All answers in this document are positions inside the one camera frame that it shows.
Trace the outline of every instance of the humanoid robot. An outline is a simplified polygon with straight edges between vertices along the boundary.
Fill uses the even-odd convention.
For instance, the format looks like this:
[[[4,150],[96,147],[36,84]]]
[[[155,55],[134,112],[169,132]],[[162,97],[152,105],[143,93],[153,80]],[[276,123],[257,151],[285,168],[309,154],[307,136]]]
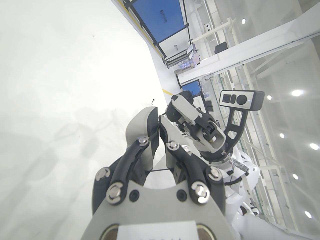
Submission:
[[[263,99],[262,91],[222,91],[219,105],[230,108],[224,131],[193,106],[189,91],[173,95],[160,116],[154,106],[140,111],[127,126],[124,155],[95,176],[93,217],[81,240],[240,239],[239,210],[245,209],[260,170],[235,145],[248,111],[260,110]],[[235,111],[242,113],[239,125],[232,123]],[[143,185],[159,136],[175,186],[149,189]]]

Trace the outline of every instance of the glass railing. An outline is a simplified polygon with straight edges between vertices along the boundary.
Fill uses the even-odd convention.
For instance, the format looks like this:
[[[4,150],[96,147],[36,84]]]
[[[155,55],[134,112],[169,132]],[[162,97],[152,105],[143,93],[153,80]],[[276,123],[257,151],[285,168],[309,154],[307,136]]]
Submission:
[[[315,114],[320,107],[320,61],[315,46],[309,40],[206,78],[223,129],[229,108],[218,105],[222,90],[265,92],[262,109],[249,112],[237,144],[261,170],[251,201],[265,220],[304,233],[310,232],[306,226],[312,226],[305,220],[304,211],[313,212],[313,217],[319,217],[320,211],[317,192],[306,181],[315,180],[310,174],[319,176],[315,163],[319,162],[319,153],[312,154],[320,143],[319,116]],[[238,124],[240,119],[241,113],[235,113],[233,123]],[[304,158],[304,153],[311,160]]]

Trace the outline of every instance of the robotic arm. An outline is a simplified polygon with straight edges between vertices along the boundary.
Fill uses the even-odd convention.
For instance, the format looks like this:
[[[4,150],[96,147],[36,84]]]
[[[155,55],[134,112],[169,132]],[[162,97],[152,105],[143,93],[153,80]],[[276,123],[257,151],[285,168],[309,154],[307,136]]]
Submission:
[[[111,166],[100,169],[95,176],[93,217],[81,239],[128,239],[128,226],[133,226],[131,232],[136,232],[131,239],[234,239],[230,223],[224,217],[226,193],[223,175],[226,173],[212,164],[231,161],[230,165],[249,170],[246,165],[232,159],[233,147],[244,129],[247,110],[254,104],[257,106],[257,102],[262,105],[263,92],[248,92],[255,96],[255,99],[247,99],[252,105],[249,109],[248,106],[231,107],[225,131],[216,125],[213,117],[192,105],[191,93],[186,91],[173,95],[165,112],[169,120],[164,115],[158,116],[156,107],[140,111],[126,129],[128,146],[124,155]],[[240,126],[229,124],[236,109],[242,111]],[[170,121],[187,133],[209,164],[192,153],[187,139]],[[236,132],[234,139],[227,135],[229,131]],[[143,187],[143,184],[153,168],[159,135],[165,145],[166,165],[173,173],[176,186],[154,190]],[[187,234],[180,227],[180,223],[187,222],[181,221],[193,221]],[[171,235],[154,235],[156,229],[145,227],[152,223],[160,228],[165,226],[164,222],[176,226]],[[163,227],[159,234],[169,231],[168,227]]]

